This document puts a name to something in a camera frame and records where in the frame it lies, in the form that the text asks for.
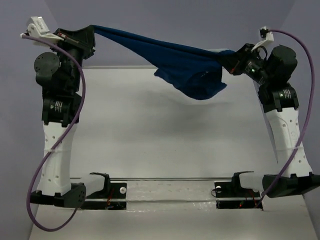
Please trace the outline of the blue printed t shirt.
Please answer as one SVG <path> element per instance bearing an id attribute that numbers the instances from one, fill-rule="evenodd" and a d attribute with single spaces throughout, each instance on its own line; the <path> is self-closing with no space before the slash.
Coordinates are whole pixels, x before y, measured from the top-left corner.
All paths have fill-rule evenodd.
<path id="1" fill-rule="evenodd" d="M 157 68 L 154 76 L 194 100 L 208 100 L 226 88 L 223 61 L 230 49 L 204 50 L 94 25 L 94 32 L 133 51 Z"/>

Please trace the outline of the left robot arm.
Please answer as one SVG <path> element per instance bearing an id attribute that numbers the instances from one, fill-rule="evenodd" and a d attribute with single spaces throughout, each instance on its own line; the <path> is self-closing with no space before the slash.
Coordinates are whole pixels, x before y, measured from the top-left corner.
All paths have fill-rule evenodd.
<path id="1" fill-rule="evenodd" d="M 94 55 L 95 34 L 92 25 L 76 31 L 57 29 L 53 43 L 59 49 L 40 54 L 34 61 L 35 80 L 42 88 L 44 157 L 41 177 L 30 202 L 62 208 L 79 208 L 87 196 L 110 194 L 110 177 L 92 172 L 81 182 L 72 183 L 70 161 L 73 138 L 84 105 L 78 95 L 82 63 Z"/>

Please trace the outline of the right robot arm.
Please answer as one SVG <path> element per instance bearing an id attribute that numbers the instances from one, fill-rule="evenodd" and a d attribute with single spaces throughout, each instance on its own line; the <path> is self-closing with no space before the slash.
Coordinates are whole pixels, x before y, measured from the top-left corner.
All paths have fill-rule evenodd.
<path id="1" fill-rule="evenodd" d="M 247 197 L 254 191 L 262 199 L 303 195 L 320 186 L 305 155 L 299 127 L 299 100 L 289 79 L 298 65 L 296 52 L 284 45 L 261 58 L 258 47 L 245 44 L 237 52 L 220 57 L 220 64 L 232 75 L 245 74 L 258 85 L 258 98 L 270 125 L 279 167 L 278 174 L 242 171 L 231 181 L 216 187 L 218 197 Z"/>

